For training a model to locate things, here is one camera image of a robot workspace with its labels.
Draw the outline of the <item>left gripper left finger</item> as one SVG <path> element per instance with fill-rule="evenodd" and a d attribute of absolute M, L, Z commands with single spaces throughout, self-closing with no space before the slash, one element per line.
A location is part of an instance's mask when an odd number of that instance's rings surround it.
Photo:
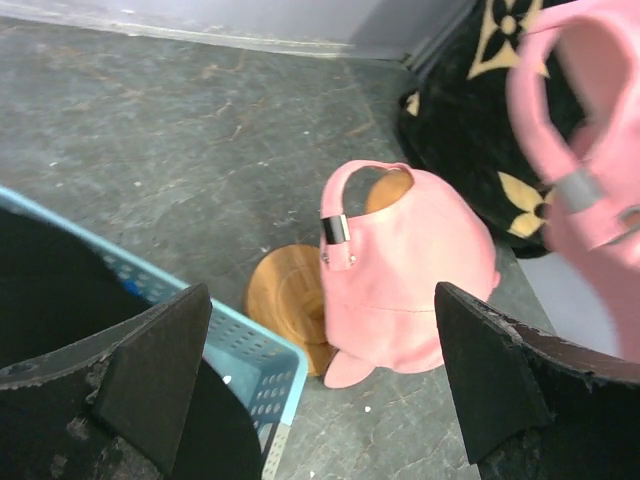
<path fill-rule="evenodd" d="M 205 285 L 1 369 L 4 479 L 173 471 L 212 311 Z"/>

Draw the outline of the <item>pink cap with R logo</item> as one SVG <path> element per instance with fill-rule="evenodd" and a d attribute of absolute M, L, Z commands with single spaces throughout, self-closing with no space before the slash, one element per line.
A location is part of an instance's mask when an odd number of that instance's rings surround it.
<path fill-rule="evenodd" d="M 552 124 L 541 67 L 555 54 L 584 112 L 564 139 Z M 506 80 L 514 136 L 553 190 L 544 237 L 595 292 L 610 342 L 592 349 L 639 358 L 639 5 L 573 1 L 544 9 Z"/>

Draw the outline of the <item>plain pink cap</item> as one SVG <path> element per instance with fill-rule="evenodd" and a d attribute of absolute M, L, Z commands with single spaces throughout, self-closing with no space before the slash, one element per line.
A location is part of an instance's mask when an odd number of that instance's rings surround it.
<path fill-rule="evenodd" d="M 400 171 L 411 183 L 389 205 L 349 216 L 347 181 L 366 168 Z M 441 366 L 437 284 L 488 300 L 500 281 L 485 224 L 440 177 L 372 160 L 349 161 L 330 176 L 320 216 L 325 334 L 335 350 L 325 386 L 353 386 L 377 367 L 414 374 Z"/>

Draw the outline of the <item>black cap gold R logo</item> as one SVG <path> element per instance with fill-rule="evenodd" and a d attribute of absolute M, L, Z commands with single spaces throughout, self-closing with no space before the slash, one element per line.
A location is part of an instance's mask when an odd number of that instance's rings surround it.
<path fill-rule="evenodd" d="M 47 222 L 1 214 L 1 369 L 155 306 L 101 257 Z M 203 357 L 176 462 L 163 479 L 258 479 L 261 448 L 246 409 Z"/>

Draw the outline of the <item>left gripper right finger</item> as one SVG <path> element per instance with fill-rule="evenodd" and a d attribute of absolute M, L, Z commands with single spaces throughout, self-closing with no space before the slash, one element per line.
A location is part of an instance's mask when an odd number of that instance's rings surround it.
<path fill-rule="evenodd" d="M 467 459 L 484 479 L 639 476 L 639 366 L 440 282 L 435 311 Z"/>

